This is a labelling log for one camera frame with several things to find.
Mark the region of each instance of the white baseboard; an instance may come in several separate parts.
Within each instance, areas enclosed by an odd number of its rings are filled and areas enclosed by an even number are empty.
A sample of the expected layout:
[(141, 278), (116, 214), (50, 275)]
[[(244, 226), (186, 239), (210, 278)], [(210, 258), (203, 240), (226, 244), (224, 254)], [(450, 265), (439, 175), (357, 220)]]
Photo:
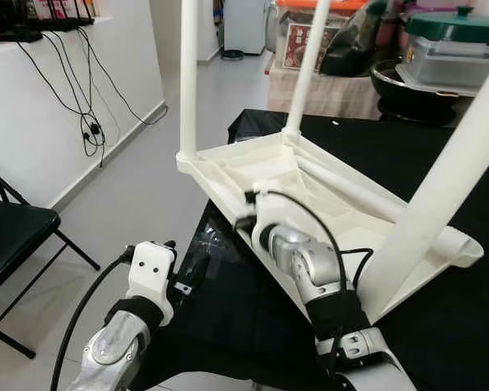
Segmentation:
[[(152, 121), (154, 118), (158, 118), (166, 108), (165, 100), (162, 100), (157, 104), (143, 119), (145, 121)], [(103, 167), (108, 165), (112, 159), (120, 154), (132, 140), (134, 140), (148, 125), (139, 122), (134, 128), (132, 128), (120, 141), (116, 143), (104, 156)], [(63, 191), (55, 201), (51, 203), (49, 208), (54, 209), (57, 212), (61, 212), (65, 206), (90, 183), (98, 174), (101, 173), (102, 168), (99, 167), (100, 160), (96, 161), (75, 183), (69, 186)]]
[(216, 55), (218, 55), (218, 53), (221, 51), (221, 48), (222, 48), (222, 46), (218, 47), (218, 48), (217, 48), (217, 49), (214, 51), (214, 53), (212, 53), (211, 55), (209, 55), (209, 56), (208, 56), (208, 58), (206, 58), (206, 59), (198, 59), (198, 60), (197, 60), (197, 63), (198, 63), (199, 65), (208, 65), (208, 63), (209, 63), (210, 61), (212, 61), (212, 59), (213, 59), (213, 58), (214, 58)]

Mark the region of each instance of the black folding chair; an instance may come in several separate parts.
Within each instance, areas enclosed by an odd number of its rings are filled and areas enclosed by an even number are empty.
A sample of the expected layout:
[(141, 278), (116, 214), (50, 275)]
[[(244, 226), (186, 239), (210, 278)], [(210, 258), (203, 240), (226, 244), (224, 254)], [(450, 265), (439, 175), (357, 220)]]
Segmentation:
[[(17, 199), (19, 204), (9, 202), (7, 193)], [(1, 322), (67, 246), (76, 251), (96, 270), (99, 270), (99, 265), (90, 259), (71, 239), (58, 230), (61, 220), (57, 212), (51, 209), (31, 206), (18, 191), (13, 189), (1, 177), (0, 196), (2, 197), (2, 200), (0, 200), (0, 285), (52, 234), (55, 234), (65, 242), (64, 246), (58, 250), (16, 299), (3, 311), (0, 315)], [(34, 358), (36, 355), (31, 349), (26, 348), (1, 331), (0, 340), (28, 358)]]

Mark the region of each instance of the tiled floor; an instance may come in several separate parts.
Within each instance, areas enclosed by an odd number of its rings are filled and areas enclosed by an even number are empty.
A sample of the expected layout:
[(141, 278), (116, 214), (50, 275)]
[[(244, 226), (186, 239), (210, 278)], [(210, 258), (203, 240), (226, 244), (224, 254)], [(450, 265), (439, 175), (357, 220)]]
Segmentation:
[[(266, 108), (268, 79), (263, 70), (269, 55), (240, 62), (214, 59), (200, 69), (199, 139), (201, 148), (224, 144), (227, 127), (243, 108)], [(175, 168), (179, 144), (178, 99), (168, 116), (138, 136), (62, 212), (62, 230), (102, 266), (125, 244), (144, 240), (178, 242), (181, 258), (196, 229), (206, 196), (194, 181)], [(0, 312), (61, 245), (47, 241), (0, 288)], [(97, 291), (81, 317), (69, 346), (60, 389), (77, 374), (82, 346), (102, 323), (105, 312), (126, 290), (121, 266)], [(35, 348), (30, 361), (0, 342), (0, 389), (48, 389), (64, 328), (96, 273), (66, 249), (29, 294), (3, 320), (1, 329)], [(156, 389), (177, 391), (245, 391), (251, 382), (210, 374), (184, 374)]]

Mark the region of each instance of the white plastic stand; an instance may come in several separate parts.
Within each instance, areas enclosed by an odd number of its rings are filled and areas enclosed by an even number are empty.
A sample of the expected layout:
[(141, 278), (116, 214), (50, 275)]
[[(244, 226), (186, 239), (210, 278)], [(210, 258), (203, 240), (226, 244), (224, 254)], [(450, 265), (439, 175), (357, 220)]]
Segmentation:
[[(261, 249), (258, 236), (264, 226), (284, 222), (319, 240), (327, 239), (296, 205), (267, 195), (260, 196), (256, 210), (252, 210), (245, 203), (245, 191), (285, 191), (319, 214), (341, 249), (375, 249), (359, 285), (363, 308), (375, 322), (449, 266), (469, 267), (483, 255), (478, 242), (446, 225), (489, 165), (489, 80), (407, 205), (300, 136), (330, 2), (320, 0), (317, 6), (283, 132), (197, 151), (197, 0), (183, 0), (181, 149), (177, 162), (178, 169), (197, 181), (230, 223), (257, 213), (252, 237), (241, 231), (240, 235), (304, 314), (293, 281), (277, 270)], [(350, 278), (360, 258), (362, 254), (345, 257)]]

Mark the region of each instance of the white pole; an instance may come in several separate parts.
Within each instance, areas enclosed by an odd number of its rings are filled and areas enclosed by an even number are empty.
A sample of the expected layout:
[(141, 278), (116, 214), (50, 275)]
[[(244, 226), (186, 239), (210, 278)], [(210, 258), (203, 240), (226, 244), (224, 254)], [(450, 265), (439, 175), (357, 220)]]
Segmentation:
[(292, 107), (290, 108), (286, 126), (283, 128), (283, 133), (294, 141), (297, 141), (301, 135), (302, 114), (304, 113), (306, 97), (310, 90), (315, 64), (319, 57), (320, 45), (323, 41), (324, 28), (326, 27), (331, 2), (332, 0), (319, 0), (313, 15), (308, 44), (304, 51), (301, 71), (293, 93)]
[(489, 166), (489, 77), (394, 231), (366, 265), (359, 297), (374, 322)]
[(181, 114), (178, 158), (196, 156), (197, 130), (197, 6), (198, 0), (183, 0), (181, 10)]

